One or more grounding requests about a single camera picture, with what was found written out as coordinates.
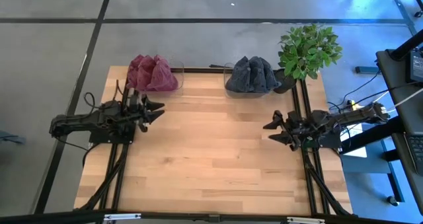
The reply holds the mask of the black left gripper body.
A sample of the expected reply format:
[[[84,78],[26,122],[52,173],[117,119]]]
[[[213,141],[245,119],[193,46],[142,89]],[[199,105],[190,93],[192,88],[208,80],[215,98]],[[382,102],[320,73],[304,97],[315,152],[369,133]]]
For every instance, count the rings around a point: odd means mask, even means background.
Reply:
[[[146,107],[144,96],[138,91],[134,91],[133,95],[130,96],[128,107],[129,113],[138,120],[139,129],[141,131],[147,131],[148,128],[145,125],[147,118],[145,117]]]

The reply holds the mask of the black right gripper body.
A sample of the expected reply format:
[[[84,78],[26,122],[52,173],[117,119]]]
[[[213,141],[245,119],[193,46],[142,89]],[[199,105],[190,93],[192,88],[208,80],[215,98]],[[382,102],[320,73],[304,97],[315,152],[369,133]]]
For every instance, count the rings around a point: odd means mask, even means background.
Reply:
[[[284,122],[284,131],[289,135],[289,148],[296,151],[302,148],[305,140],[305,126],[303,118],[296,112],[288,112],[288,118]]]

